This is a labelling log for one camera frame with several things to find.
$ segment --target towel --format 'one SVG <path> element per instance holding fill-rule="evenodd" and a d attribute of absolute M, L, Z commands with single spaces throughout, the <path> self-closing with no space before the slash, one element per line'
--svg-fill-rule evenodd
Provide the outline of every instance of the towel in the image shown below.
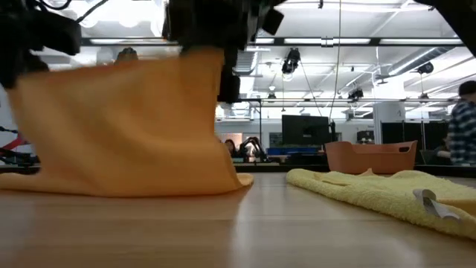
<path fill-rule="evenodd" d="M 99 197 L 221 194 L 237 176 L 214 135 L 223 50 L 31 74 L 8 92 L 41 171 L 0 189 Z"/>
<path fill-rule="evenodd" d="M 476 240 L 476 189 L 447 179 L 410 170 L 384 177 L 371 170 L 355 176 L 301 169 L 289 171 L 286 179 L 292 185 L 335 200 Z M 427 193 L 433 198 L 419 200 Z"/>

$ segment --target orange towel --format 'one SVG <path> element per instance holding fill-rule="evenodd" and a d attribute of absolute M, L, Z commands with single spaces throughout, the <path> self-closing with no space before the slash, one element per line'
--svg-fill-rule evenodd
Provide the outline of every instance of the orange towel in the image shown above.
<path fill-rule="evenodd" d="M 101 197 L 220 194 L 250 185 L 216 141 L 223 52 L 32 74 L 8 92 L 42 160 L 0 188 Z"/>

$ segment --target orange basket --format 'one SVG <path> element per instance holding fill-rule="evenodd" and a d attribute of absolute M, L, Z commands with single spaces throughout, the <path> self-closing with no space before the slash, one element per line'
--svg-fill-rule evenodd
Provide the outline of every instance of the orange basket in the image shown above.
<path fill-rule="evenodd" d="M 360 174 L 372 168 L 374 173 L 393 174 L 413 170 L 417 142 L 398 144 L 351 144 L 337 141 L 326 144 L 327 161 L 331 171 Z"/>

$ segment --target wooden table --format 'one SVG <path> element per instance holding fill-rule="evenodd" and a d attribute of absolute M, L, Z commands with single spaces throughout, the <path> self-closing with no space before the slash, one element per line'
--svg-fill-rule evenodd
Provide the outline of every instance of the wooden table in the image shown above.
<path fill-rule="evenodd" d="M 476 242 L 257 174 L 214 197 L 0 193 L 0 267 L 476 267 Z"/>

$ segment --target black monitor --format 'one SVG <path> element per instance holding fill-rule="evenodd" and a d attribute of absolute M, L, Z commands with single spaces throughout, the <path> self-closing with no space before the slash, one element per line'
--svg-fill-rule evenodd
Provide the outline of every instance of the black monitor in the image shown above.
<path fill-rule="evenodd" d="M 323 145 L 331 142 L 329 118 L 308 115 L 283 115 L 283 144 Z"/>

